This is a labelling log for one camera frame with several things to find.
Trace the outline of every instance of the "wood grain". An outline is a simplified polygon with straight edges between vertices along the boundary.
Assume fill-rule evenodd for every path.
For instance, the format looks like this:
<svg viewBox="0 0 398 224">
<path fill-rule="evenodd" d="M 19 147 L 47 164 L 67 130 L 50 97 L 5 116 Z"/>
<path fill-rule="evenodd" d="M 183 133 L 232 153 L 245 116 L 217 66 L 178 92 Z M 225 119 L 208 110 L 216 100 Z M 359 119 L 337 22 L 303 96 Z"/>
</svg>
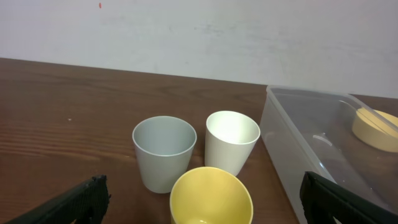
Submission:
<svg viewBox="0 0 398 224">
<path fill-rule="evenodd" d="M 169 194 L 141 182 L 135 125 L 157 115 L 189 122 L 198 134 L 192 169 L 203 166 L 208 115 L 260 122 L 265 100 L 264 85 L 0 59 L 0 223 L 96 174 L 112 194 L 103 223 L 170 223 Z M 262 141 L 238 178 L 253 223 L 297 223 Z"/>
</svg>

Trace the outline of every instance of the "round yellow container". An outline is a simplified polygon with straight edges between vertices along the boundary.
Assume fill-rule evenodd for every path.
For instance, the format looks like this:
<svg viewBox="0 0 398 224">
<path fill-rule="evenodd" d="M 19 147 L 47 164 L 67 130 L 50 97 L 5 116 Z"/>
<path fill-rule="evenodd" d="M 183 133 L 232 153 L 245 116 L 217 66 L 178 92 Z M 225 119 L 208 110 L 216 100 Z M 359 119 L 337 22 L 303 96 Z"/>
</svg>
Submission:
<svg viewBox="0 0 398 224">
<path fill-rule="evenodd" d="M 398 126 L 398 118 L 375 110 L 392 124 Z M 353 123 L 354 134 L 366 144 L 387 152 L 398 152 L 398 132 L 365 108 L 356 112 Z"/>
<path fill-rule="evenodd" d="M 199 167 L 182 175 L 170 195 L 172 223 L 247 224 L 253 218 L 248 190 L 232 174 Z"/>
</svg>

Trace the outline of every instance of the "plastic cup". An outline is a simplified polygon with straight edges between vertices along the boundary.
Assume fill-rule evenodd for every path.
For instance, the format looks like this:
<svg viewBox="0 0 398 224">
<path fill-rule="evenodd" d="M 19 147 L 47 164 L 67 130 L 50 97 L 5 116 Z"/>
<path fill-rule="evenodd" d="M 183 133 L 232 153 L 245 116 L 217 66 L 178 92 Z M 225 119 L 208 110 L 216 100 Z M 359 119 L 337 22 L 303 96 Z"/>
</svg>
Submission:
<svg viewBox="0 0 398 224">
<path fill-rule="evenodd" d="M 157 116 L 139 123 L 132 140 L 144 185 L 155 193 L 169 193 L 187 171 L 197 134 L 184 120 Z"/>
<path fill-rule="evenodd" d="M 253 217 L 248 190 L 235 176 L 214 167 L 182 175 L 170 195 L 172 223 L 247 224 Z"/>
<path fill-rule="evenodd" d="M 259 126 L 244 114 L 233 111 L 211 114 L 206 121 L 205 165 L 237 175 L 259 137 Z"/>
</svg>

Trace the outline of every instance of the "wall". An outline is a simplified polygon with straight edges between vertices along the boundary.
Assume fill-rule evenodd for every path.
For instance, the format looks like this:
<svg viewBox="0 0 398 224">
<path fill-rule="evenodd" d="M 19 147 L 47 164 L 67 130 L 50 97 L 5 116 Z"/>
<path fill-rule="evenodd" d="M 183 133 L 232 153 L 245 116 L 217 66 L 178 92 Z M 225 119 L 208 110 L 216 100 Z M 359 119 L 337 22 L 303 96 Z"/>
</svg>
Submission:
<svg viewBox="0 0 398 224">
<path fill-rule="evenodd" d="M 0 57 L 398 98 L 397 21 L 396 0 L 2 0 Z"/>
</svg>

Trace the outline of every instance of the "transparent storage box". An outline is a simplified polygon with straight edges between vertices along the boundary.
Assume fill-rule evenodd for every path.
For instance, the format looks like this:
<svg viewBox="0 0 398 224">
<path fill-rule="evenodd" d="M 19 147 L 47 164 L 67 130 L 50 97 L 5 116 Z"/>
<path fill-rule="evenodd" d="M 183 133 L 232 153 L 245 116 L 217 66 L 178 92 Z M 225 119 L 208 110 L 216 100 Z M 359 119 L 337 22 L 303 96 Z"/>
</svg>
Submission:
<svg viewBox="0 0 398 224">
<path fill-rule="evenodd" d="M 398 153 L 357 138 L 353 123 L 359 109 L 398 133 L 397 126 L 351 95 L 267 87 L 261 135 L 300 223 L 307 223 L 299 197 L 305 171 L 398 213 Z"/>
</svg>

